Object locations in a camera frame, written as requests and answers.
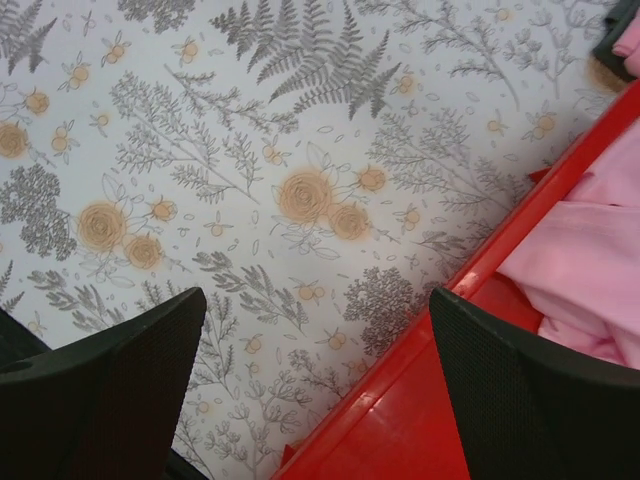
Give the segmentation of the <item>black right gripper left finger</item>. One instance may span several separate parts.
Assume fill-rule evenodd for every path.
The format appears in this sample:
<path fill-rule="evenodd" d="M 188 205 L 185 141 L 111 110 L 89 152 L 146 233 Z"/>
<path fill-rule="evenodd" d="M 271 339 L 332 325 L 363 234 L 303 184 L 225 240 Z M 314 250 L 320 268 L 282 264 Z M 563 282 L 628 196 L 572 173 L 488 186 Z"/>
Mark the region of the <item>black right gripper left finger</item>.
<path fill-rule="evenodd" d="M 2 478 L 202 478 L 172 443 L 206 307 L 190 288 L 57 349 L 3 312 Z"/>

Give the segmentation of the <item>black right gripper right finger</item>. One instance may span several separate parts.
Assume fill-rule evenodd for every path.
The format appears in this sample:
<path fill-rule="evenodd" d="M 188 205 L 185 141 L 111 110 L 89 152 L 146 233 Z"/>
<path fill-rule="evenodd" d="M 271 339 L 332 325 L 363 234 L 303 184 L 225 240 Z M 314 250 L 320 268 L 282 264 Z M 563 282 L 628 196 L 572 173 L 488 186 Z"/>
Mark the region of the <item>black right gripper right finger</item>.
<path fill-rule="evenodd" d="M 435 289 L 431 323 L 473 479 L 636 479 L 639 373 Z"/>

